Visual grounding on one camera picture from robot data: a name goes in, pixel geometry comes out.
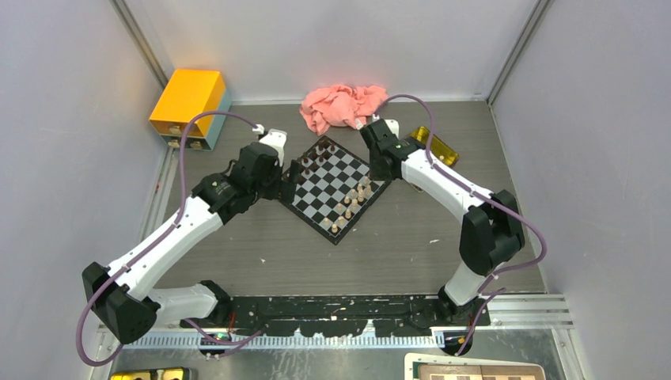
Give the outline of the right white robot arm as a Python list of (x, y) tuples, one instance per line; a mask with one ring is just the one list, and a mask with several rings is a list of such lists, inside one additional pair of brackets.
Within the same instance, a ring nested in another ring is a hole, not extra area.
[(360, 129), (376, 181), (403, 180), (437, 200), (460, 223), (461, 262), (438, 291), (440, 317), (459, 325), (470, 314), (487, 277), (525, 245), (514, 196), (480, 187), (441, 162), (424, 143), (400, 138), (395, 120), (375, 120)]

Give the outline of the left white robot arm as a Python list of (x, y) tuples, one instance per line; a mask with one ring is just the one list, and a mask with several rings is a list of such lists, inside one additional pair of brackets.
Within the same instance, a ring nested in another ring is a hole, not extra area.
[(286, 135), (272, 131), (240, 150), (229, 173), (204, 177), (184, 205), (145, 241), (108, 266), (91, 263), (82, 273), (86, 297), (100, 321), (121, 344), (139, 340), (156, 325), (192, 320), (224, 325), (229, 295), (211, 280), (191, 287), (157, 289), (157, 281), (192, 247), (255, 202), (291, 200), (299, 165), (283, 179)]

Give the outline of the gold tin tray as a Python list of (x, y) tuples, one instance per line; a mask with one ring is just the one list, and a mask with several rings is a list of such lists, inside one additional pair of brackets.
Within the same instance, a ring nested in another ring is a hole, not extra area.
[[(409, 135), (413, 139), (426, 145), (429, 139), (430, 129), (420, 126), (413, 130)], [(431, 141), (430, 151), (440, 162), (448, 167), (454, 167), (459, 160), (459, 154), (436, 135)]]

